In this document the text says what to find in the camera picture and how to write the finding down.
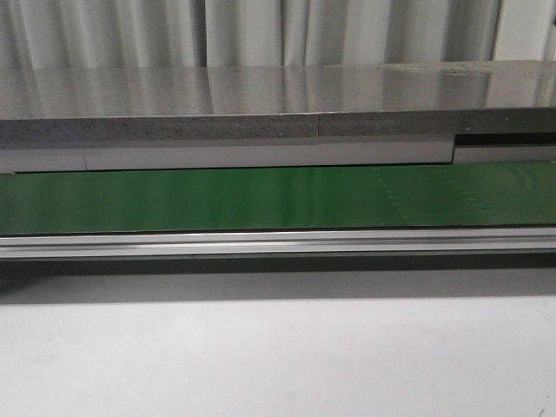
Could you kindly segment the grey panel under countertop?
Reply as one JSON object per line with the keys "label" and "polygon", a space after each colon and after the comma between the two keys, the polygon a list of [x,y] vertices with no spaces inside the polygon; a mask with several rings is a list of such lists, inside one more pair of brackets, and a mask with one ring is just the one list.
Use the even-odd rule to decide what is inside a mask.
{"label": "grey panel under countertop", "polygon": [[552,162],[555,134],[420,134],[24,144],[1,148],[3,173]]}

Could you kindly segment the grey stone countertop slab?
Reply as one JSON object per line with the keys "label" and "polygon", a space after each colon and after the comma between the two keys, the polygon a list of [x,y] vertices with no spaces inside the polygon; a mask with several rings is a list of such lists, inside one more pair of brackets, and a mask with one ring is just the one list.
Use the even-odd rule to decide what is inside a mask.
{"label": "grey stone countertop slab", "polygon": [[5,149],[554,129],[552,62],[1,73]]}

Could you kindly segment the green conveyor belt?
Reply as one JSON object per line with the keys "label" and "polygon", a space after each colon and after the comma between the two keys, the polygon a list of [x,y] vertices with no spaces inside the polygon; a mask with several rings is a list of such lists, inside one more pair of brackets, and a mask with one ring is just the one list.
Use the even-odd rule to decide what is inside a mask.
{"label": "green conveyor belt", "polygon": [[551,225],[551,162],[8,174],[3,235]]}

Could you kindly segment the white pleated curtain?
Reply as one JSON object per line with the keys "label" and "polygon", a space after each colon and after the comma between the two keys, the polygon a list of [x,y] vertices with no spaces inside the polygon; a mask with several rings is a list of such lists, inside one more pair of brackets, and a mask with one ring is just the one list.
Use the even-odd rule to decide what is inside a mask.
{"label": "white pleated curtain", "polygon": [[5,69],[555,57],[552,1],[4,1]]}

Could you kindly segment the aluminium conveyor side rail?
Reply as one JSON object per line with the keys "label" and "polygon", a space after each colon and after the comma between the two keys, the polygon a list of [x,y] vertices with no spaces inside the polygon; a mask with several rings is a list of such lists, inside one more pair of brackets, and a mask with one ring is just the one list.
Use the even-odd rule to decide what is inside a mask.
{"label": "aluminium conveyor side rail", "polygon": [[374,255],[542,251],[555,248],[555,228],[396,228],[197,231],[5,236],[1,258],[81,260],[174,256]]}

